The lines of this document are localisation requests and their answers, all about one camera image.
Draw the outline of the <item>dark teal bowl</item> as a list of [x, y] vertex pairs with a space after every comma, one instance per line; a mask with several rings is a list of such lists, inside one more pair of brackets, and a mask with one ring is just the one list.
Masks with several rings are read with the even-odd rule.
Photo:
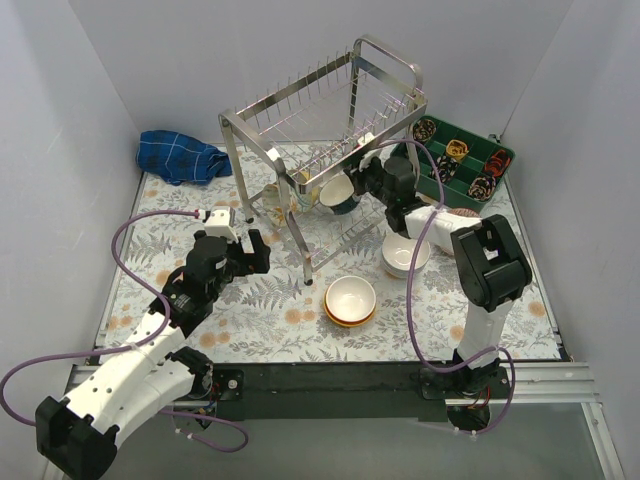
[[358, 206], [356, 195], [350, 195], [348, 180], [344, 174], [327, 182], [319, 194], [319, 202], [335, 215], [350, 213]]

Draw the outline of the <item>yellow sun patterned bowl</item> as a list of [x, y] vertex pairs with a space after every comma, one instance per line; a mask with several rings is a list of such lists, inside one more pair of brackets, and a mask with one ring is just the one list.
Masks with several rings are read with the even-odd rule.
[[[308, 170], [301, 170], [295, 174], [295, 179], [300, 183], [306, 183], [311, 178], [311, 174]], [[300, 213], [306, 213], [313, 209], [318, 203], [319, 188], [309, 188], [306, 192], [295, 192], [297, 211]]]

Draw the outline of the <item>cream floral bowl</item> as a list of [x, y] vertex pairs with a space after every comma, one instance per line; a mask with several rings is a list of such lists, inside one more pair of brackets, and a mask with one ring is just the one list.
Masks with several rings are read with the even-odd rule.
[[277, 183], [267, 184], [261, 192], [262, 206], [272, 224], [277, 227], [286, 225], [288, 214], [293, 211], [290, 189], [281, 192]]

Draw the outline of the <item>white grey-rimmed bowl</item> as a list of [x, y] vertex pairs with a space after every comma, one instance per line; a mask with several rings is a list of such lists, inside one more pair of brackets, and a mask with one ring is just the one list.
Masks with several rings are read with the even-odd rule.
[[[388, 232], [381, 248], [382, 264], [409, 270], [417, 241]], [[415, 269], [425, 267], [431, 254], [430, 244], [424, 241], [419, 248]]]

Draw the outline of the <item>red patterned bowl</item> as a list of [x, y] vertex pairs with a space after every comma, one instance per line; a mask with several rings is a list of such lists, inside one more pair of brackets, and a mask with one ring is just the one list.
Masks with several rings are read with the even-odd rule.
[[467, 218], [479, 218], [480, 215], [468, 208], [454, 208], [454, 209], [450, 209], [449, 213], [452, 215], [456, 215], [456, 216], [460, 216], [460, 217], [467, 217]]

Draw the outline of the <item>plain white ribbed bowl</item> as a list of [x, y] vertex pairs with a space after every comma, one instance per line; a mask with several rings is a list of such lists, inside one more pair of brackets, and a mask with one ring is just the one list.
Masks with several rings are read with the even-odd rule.
[[[402, 269], [396, 269], [396, 268], [392, 268], [391, 266], [384, 266], [384, 270], [391, 276], [395, 277], [395, 278], [399, 278], [399, 279], [406, 279], [408, 278], [409, 274], [411, 273], [410, 270], [402, 270]], [[424, 270], [424, 267], [422, 268], [416, 268], [413, 271], [414, 276], [418, 275], [419, 273], [421, 273]]]

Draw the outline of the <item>orange and white bowl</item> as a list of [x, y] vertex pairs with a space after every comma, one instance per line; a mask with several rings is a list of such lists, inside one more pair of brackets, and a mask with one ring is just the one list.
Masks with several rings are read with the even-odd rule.
[[333, 314], [347, 321], [365, 318], [376, 309], [377, 296], [373, 286], [359, 276], [338, 278], [327, 287], [325, 296]]

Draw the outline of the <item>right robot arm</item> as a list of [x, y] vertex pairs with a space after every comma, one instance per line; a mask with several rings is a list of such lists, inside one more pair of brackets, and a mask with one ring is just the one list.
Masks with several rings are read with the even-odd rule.
[[406, 280], [406, 315], [409, 338], [424, 367], [441, 376], [444, 390], [475, 397], [497, 376], [502, 331], [513, 303], [531, 281], [531, 266], [502, 215], [461, 217], [419, 198], [416, 176], [408, 159], [373, 156], [363, 167], [344, 170], [358, 196], [369, 194], [385, 207], [391, 230], [414, 240], [443, 246], [454, 253], [459, 282], [468, 300], [463, 337], [452, 364], [437, 367], [420, 350], [413, 319], [413, 283], [417, 255], [410, 260]]

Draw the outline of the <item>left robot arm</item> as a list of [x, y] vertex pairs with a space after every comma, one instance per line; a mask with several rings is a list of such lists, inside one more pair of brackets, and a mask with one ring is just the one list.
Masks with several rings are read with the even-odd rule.
[[212, 362], [184, 342], [234, 279], [268, 273], [271, 250], [256, 229], [249, 232], [251, 252], [203, 230], [194, 238], [125, 351], [110, 355], [62, 399], [46, 397], [38, 405], [37, 449], [70, 478], [101, 478], [127, 437], [165, 405], [211, 392]]

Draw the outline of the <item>steel two-tier dish rack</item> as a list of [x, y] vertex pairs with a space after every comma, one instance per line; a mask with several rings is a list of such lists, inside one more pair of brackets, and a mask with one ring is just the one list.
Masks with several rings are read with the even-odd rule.
[[[379, 38], [365, 34], [344, 51], [290, 77], [275, 90], [238, 109], [220, 113], [222, 137], [231, 160], [245, 219], [269, 221], [301, 263], [303, 281], [369, 232], [384, 217], [368, 200], [340, 227], [331, 225], [318, 203], [297, 211], [295, 192], [321, 188], [347, 167], [359, 164], [370, 148], [408, 138], [426, 111], [423, 72], [417, 62]], [[371, 132], [375, 139], [359, 147]], [[308, 170], [303, 184], [295, 174]], [[288, 187], [293, 211], [275, 227], [262, 206], [270, 183]]]

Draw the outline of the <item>rolled dark floral sock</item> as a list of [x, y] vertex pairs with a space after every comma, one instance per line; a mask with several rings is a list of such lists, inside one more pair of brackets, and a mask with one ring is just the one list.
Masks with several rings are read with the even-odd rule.
[[432, 119], [427, 117], [420, 118], [413, 126], [413, 139], [421, 144], [426, 144], [436, 131], [437, 124]]

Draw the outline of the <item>blue plaid cloth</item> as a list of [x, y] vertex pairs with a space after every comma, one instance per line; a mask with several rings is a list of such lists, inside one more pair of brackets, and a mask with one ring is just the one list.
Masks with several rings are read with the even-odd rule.
[[232, 175], [226, 152], [191, 136], [166, 130], [140, 134], [136, 165], [166, 183], [208, 185], [214, 178]]

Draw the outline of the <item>green compartment tray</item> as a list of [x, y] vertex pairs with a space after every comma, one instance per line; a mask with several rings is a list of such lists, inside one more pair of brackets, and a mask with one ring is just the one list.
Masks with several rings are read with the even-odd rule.
[[433, 116], [413, 125], [421, 167], [417, 190], [452, 209], [481, 212], [516, 158], [513, 150]]

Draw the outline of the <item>floral table mat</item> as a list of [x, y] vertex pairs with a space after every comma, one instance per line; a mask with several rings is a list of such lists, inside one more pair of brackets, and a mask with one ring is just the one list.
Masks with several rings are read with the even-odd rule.
[[[342, 226], [350, 213], [335, 215], [321, 206], [331, 225]], [[384, 215], [382, 205], [377, 202]], [[123, 343], [142, 318], [154, 291], [181, 266], [192, 248], [197, 223], [187, 212], [198, 207], [239, 208], [233, 178], [217, 178], [205, 186], [173, 186], [145, 175], [136, 200], [141, 215], [130, 231], [125, 253], [127, 271], [111, 294], [96, 342], [101, 347]], [[235, 280], [215, 303], [212, 314], [189, 336], [193, 348], [217, 363], [405, 361], [415, 359], [406, 315], [406, 281], [383, 268], [381, 248], [388, 233], [385, 218], [303, 281], [301, 263], [269, 221], [254, 218], [271, 248], [270, 271]], [[346, 275], [367, 280], [377, 296], [376, 313], [364, 325], [345, 328], [333, 323], [323, 307], [327, 287]], [[431, 247], [424, 270], [414, 277], [413, 319], [423, 355], [447, 360], [462, 338], [467, 300], [451, 256]]]

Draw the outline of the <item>rolled yellow sock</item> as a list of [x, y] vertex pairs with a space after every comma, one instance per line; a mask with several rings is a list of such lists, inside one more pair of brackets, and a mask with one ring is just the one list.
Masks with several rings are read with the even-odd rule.
[[446, 145], [445, 153], [448, 157], [454, 159], [458, 163], [461, 163], [469, 153], [469, 147], [461, 140], [452, 139]]

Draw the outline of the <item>rolled brown patterned sock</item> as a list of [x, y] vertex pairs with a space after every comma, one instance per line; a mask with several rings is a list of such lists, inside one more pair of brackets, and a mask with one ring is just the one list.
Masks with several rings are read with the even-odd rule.
[[492, 197], [496, 186], [495, 177], [479, 175], [469, 186], [467, 195], [478, 202], [486, 202]]

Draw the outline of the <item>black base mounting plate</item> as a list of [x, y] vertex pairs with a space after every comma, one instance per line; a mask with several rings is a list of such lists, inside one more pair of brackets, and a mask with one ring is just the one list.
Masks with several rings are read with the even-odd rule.
[[418, 362], [236, 363], [214, 366], [177, 404], [231, 421], [409, 418], [481, 430], [511, 391], [505, 364], [442, 374]]

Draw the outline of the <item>aluminium frame rail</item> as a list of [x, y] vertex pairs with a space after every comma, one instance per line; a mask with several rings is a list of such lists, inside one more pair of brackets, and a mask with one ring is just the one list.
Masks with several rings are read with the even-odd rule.
[[[502, 410], [507, 410], [516, 403], [578, 403], [581, 404], [588, 413], [593, 413], [595, 410], [598, 402], [598, 394], [592, 374], [588, 366], [584, 363], [509, 363], [504, 359], [500, 359], [500, 364], [505, 364], [512, 375], [512, 391], [509, 397], [503, 401], [492, 403], [492, 405], [497, 405]], [[101, 365], [75, 368], [66, 386], [65, 395], [83, 383]], [[195, 409], [178, 406], [177, 402], [180, 398], [172, 400], [159, 412], [167, 411], [182, 417], [194, 416], [196, 412]], [[203, 413], [203, 419], [207, 422], [237, 422], [222, 419], [214, 413], [206, 412]], [[423, 423], [432, 427], [444, 427], [462, 434], [476, 436], [496, 427], [498, 421], [492, 416], [488, 426], [481, 430], [465, 430], [453, 423]]]

